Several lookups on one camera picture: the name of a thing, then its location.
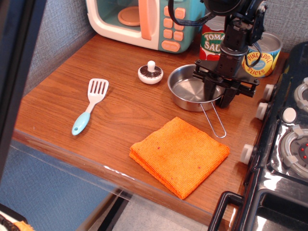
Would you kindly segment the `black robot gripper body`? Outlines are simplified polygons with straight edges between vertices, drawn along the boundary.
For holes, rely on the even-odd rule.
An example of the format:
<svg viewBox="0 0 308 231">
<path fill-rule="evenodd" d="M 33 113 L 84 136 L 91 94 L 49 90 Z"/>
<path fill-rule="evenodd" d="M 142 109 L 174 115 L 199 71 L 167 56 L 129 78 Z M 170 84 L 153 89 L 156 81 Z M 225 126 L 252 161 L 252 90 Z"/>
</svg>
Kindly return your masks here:
<svg viewBox="0 0 308 231">
<path fill-rule="evenodd" d="M 248 74 L 242 67 L 242 61 L 248 48 L 242 51 L 233 51 L 227 47 L 221 47 L 221 55 L 218 61 L 198 59 L 195 61 L 196 69 L 193 76 L 212 80 L 216 86 L 237 89 L 236 95 L 253 97 L 259 80 Z"/>
</svg>

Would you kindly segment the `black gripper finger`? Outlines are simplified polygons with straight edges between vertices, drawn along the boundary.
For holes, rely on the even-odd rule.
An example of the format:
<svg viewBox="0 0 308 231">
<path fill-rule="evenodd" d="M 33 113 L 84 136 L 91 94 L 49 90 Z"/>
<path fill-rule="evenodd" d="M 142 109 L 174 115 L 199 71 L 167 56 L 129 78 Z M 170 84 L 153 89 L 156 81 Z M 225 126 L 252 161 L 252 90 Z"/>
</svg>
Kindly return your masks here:
<svg viewBox="0 0 308 231">
<path fill-rule="evenodd" d="M 216 106 L 219 108 L 227 108 L 237 94 L 237 89 L 226 88 L 222 96 L 216 101 Z"/>
<path fill-rule="evenodd" d="M 203 83 L 204 83 L 205 100 L 206 101 L 212 100 L 214 98 L 214 94 L 216 91 L 216 84 L 207 77 L 203 79 Z"/>
</svg>

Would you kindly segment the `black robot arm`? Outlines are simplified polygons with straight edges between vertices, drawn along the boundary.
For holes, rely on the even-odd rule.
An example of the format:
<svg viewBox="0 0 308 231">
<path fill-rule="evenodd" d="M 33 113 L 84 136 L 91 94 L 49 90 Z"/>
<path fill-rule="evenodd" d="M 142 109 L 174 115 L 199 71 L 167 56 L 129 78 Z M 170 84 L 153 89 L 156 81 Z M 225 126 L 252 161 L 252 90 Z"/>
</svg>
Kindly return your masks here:
<svg viewBox="0 0 308 231">
<path fill-rule="evenodd" d="M 216 86 L 224 88 L 216 102 L 226 108 L 236 95 L 253 97 L 259 80 L 248 74 L 243 66 L 248 48 L 255 46 L 261 51 L 258 41 L 262 38 L 264 16 L 267 9 L 265 0 L 206 0 L 207 17 L 225 18 L 225 38 L 220 44 L 218 61 L 196 60 L 193 76 L 202 79 L 205 99 L 210 100 Z"/>
</svg>

